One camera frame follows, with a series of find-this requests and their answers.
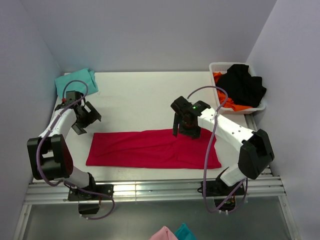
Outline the red t-shirt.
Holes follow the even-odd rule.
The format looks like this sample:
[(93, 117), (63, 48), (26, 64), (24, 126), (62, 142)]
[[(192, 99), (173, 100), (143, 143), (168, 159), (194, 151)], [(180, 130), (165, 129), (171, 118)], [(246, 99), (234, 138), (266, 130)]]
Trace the red t-shirt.
[(198, 169), (204, 167), (212, 133), (202, 129), (200, 137), (171, 129), (94, 133), (87, 166), (148, 169)]

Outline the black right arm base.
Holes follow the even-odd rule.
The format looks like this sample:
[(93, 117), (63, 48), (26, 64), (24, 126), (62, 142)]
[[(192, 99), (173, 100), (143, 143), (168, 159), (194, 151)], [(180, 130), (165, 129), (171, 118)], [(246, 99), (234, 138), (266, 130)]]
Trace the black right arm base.
[[(248, 178), (241, 180), (233, 186), (227, 186), (224, 182), (216, 180), (207, 180), (200, 182), (200, 187), (197, 189), (198, 193), (202, 194), (204, 205), (209, 213), (232, 213), (236, 211), (241, 205), (245, 203), (248, 193)], [(217, 202), (214, 200), (215, 207), (210, 208), (207, 197), (223, 197)]]

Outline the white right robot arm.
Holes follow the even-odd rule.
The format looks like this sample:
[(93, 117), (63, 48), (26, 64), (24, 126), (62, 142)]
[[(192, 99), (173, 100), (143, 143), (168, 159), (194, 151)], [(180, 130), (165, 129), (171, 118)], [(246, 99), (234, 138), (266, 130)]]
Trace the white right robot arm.
[(170, 105), (174, 111), (172, 134), (198, 139), (201, 130), (208, 130), (228, 142), (238, 153), (238, 162), (229, 166), (218, 181), (231, 187), (244, 179), (255, 180), (275, 159), (266, 131), (253, 131), (219, 114), (209, 104), (199, 100), (189, 102), (183, 96)]

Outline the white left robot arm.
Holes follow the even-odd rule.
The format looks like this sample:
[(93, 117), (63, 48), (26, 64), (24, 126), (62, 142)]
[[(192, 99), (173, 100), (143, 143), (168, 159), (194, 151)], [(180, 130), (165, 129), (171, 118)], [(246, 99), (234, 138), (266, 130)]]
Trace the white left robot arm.
[(72, 129), (77, 135), (100, 121), (102, 116), (85, 100), (84, 94), (68, 91), (54, 111), (48, 127), (38, 137), (27, 141), (32, 175), (36, 180), (67, 181), (73, 186), (93, 191), (94, 177), (74, 166), (65, 138)]

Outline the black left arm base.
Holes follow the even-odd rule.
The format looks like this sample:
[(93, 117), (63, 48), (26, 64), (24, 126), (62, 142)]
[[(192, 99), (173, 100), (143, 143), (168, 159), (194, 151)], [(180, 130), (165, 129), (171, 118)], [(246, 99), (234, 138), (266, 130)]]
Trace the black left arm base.
[(95, 186), (94, 192), (95, 194), (71, 188), (67, 200), (78, 202), (78, 212), (81, 215), (95, 215), (100, 210), (102, 200), (111, 200), (113, 197), (114, 185), (98, 184)]

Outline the folded teal t-shirt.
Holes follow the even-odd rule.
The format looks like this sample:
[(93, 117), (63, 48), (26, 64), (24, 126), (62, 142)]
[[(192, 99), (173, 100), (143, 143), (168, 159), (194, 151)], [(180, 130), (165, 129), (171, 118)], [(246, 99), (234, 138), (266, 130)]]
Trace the folded teal t-shirt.
[[(74, 80), (79, 80), (88, 86), (88, 95), (97, 93), (99, 91), (96, 80), (95, 80), (95, 72), (93, 70), (90, 70), (89, 68), (84, 68), (66, 75), (62, 75), (58, 78), (56, 78), (55, 86), (57, 91), (57, 96), (62, 99), (63, 98), (63, 90), (65, 86)], [(68, 87), (66, 88), (66, 92), (68, 91), (77, 91), (81, 93), (86, 92), (86, 87), (83, 83), (80, 82), (72, 82)]]

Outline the white plastic laundry basket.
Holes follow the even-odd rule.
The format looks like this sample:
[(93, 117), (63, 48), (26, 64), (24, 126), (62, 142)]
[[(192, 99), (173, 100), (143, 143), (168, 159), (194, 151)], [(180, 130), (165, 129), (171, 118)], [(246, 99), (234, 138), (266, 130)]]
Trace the white plastic laundry basket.
[[(246, 63), (242, 62), (212, 62), (209, 64), (209, 71), (211, 72), (211, 82), (212, 85), (215, 86), (220, 77), (227, 73), (227, 70), (235, 64), (246, 65)], [(216, 100), (217, 104), (223, 102), (223, 97), (226, 95), (219, 89), (213, 89), (214, 99)], [(235, 104), (232, 98), (228, 98), (227, 102), (222, 106), (220, 109), (221, 114), (242, 114), (248, 115), (252, 114), (257, 111), (263, 111), (266, 108), (266, 101), (264, 98), (260, 101), (258, 107), (246, 106), (246, 105), (239, 105)]]

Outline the black t-shirt in basket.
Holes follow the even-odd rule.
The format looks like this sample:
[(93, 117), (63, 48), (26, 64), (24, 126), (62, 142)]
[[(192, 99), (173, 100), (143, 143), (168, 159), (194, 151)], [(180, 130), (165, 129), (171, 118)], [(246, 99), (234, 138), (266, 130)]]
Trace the black t-shirt in basket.
[(216, 86), (225, 90), (236, 105), (252, 108), (260, 105), (267, 91), (262, 77), (252, 76), (245, 64), (233, 64), (218, 78)]

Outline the teal cloth at bottom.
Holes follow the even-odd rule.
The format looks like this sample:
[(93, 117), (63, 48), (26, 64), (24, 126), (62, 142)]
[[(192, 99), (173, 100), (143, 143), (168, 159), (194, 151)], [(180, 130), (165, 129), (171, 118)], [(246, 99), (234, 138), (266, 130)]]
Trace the teal cloth at bottom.
[(196, 240), (195, 235), (191, 232), (191, 230), (185, 223), (181, 224), (174, 235), (178, 240)]

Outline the pink cloth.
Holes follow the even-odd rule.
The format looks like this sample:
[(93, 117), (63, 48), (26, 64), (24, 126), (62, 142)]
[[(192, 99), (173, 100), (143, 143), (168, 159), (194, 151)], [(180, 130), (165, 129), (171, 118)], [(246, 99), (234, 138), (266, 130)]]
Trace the pink cloth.
[(166, 226), (153, 234), (149, 240), (178, 240), (175, 234)]

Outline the aluminium table frame rail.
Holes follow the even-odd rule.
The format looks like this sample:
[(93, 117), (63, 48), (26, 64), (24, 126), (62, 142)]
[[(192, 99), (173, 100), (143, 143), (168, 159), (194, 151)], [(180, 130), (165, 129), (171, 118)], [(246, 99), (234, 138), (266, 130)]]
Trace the aluminium table frame rail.
[(163, 226), (171, 231), (187, 224), (199, 240), (299, 240), (281, 178), (267, 168), (248, 182), (247, 196), (231, 213), (210, 213), (198, 192), (203, 179), (213, 180), (219, 169), (155, 169), (87, 166), (93, 134), (171, 129), (174, 112), (150, 114), (104, 113), (85, 134), (70, 130), (66, 144), (74, 166), (93, 175), (98, 184), (113, 185), (113, 200), (104, 200), (99, 220), (80, 217), (78, 202), (68, 201), (64, 184), (43, 180), (29, 184), (14, 239), (133, 240), (149, 239)]

